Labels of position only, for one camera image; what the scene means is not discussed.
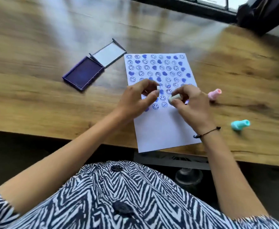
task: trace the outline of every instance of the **person's left arm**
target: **person's left arm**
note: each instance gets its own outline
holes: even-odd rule
[[[79,137],[0,186],[0,195],[24,214],[55,193],[76,174],[115,130],[141,115],[159,96],[157,83],[142,80],[128,86],[117,108]]]

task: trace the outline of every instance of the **pink plastic stamp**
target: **pink plastic stamp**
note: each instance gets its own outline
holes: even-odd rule
[[[217,97],[218,97],[218,95],[220,95],[221,93],[222,93],[221,89],[218,89],[218,88],[217,88],[216,90],[214,90],[214,91],[208,93],[208,98],[209,98],[210,100],[216,100]]]

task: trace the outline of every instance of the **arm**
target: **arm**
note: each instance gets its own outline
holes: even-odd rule
[[[113,131],[139,116],[158,97],[157,83],[148,79],[128,86],[117,108],[89,130],[0,186],[0,194],[24,214],[55,193],[79,171]]]
[[[197,134],[216,128],[205,93],[193,85],[184,85],[172,92],[172,95],[178,93],[183,95],[183,101],[174,100],[172,104]],[[207,152],[222,212],[232,219],[268,215],[220,133],[212,131],[201,140]]]

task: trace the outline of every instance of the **person's right arm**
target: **person's right arm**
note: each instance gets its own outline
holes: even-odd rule
[[[216,128],[205,93],[193,85],[183,85],[172,92],[172,96],[178,93],[183,95],[183,100],[173,100],[172,104],[197,134],[205,134]],[[232,219],[268,216],[220,132],[212,131],[201,140],[207,152],[221,211]]]

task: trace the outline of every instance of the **hand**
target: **hand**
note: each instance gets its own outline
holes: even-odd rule
[[[144,79],[138,83],[128,86],[116,107],[125,121],[133,120],[141,115],[160,95],[157,90],[157,82],[149,79]]]
[[[209,99],[204,92],[193,85],[183,85],[174,90],[172,96],[179,93],[183,95],[183,100],[173,100],[172,105],[197,134],[204,134],[216,128],[210,112]]]

